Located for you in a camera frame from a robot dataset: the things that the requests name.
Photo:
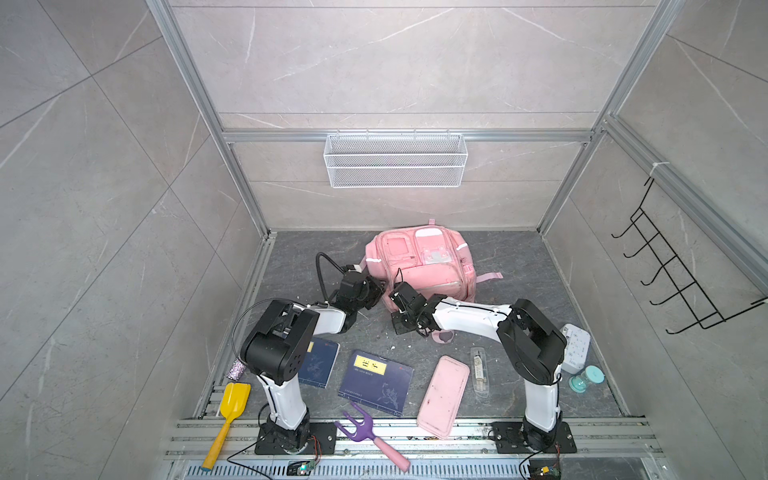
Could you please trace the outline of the pink school backpack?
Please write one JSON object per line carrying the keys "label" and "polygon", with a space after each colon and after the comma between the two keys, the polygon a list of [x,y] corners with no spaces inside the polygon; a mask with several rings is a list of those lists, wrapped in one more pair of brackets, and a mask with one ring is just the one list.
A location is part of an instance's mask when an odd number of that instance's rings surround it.
{"label": "pink school backpack", "polygon": [[444,295],[458,301],[472,302],[479,283],[501,279],[499,272],[479,275],[462,235],[454,230],[428,224],[387,230],[377,234],[365,247],[361,265],[370,275],[385,283],[382,297],[390,311],[395,332],[405,334],[419,327],[407,320],[392,299],[403,282],[426,300]]}

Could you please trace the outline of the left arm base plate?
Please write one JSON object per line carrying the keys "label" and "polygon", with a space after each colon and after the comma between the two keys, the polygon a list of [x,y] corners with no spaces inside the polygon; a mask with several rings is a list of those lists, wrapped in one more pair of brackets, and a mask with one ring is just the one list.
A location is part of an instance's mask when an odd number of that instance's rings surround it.
{"label": "left arm base plate", "polygon": [[268,419],[261,425],[254,447],[256,455],[331,455],[335,452],[337,427],[331,422],[304,418],[296,430],[288,430]]}

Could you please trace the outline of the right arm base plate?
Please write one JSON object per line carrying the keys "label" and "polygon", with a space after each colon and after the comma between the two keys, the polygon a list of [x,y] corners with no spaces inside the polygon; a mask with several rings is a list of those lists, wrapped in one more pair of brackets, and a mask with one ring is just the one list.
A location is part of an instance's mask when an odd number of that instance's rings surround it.
{"label": "right arm base plate", "polygon": [[527,421],[493,422],[488,433],[499,454],[578,452],[570,426],[558,421],[553,430],[544,432]]}

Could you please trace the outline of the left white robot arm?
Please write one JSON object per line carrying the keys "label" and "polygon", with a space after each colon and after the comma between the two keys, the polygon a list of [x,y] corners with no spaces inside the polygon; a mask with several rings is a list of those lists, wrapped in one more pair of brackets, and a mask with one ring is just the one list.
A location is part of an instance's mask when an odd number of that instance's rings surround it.
{"label": "left white robot arm", "polygon": [[356,322],[360,310],[375,306],[386,283],[366,269],[343,273],[339,288],[327,300],[301,304],[273,298],[249,308],[265,310],[237,350],[238,360],[257,375],[277,428],[296,432],[309,418],[298,375],[316,335],[343,333]]}

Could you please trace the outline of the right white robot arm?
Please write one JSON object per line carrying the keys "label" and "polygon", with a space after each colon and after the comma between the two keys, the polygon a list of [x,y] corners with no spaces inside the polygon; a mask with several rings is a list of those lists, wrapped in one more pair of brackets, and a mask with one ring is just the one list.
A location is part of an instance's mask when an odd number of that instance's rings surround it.
{"label": "right white robot arm", "polygon": [[499,342],[513,369],[525,381],[523,433],[530,442],[552,441],[561,424],[559,382],[567,341],[530,300],[487,305],[442,294],[425,297],[406,282],[389,294],[397,333],[457,331]]}

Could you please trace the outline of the small navy blue book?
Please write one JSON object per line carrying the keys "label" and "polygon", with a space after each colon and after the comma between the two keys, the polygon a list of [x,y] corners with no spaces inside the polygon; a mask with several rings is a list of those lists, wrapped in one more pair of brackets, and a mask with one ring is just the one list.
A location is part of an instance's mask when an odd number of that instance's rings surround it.
{"label": "small navy blue book", "polygon": [[325,389],[339,353],[337,342],[313,337],[299,370],[299,382],[304,385]]}

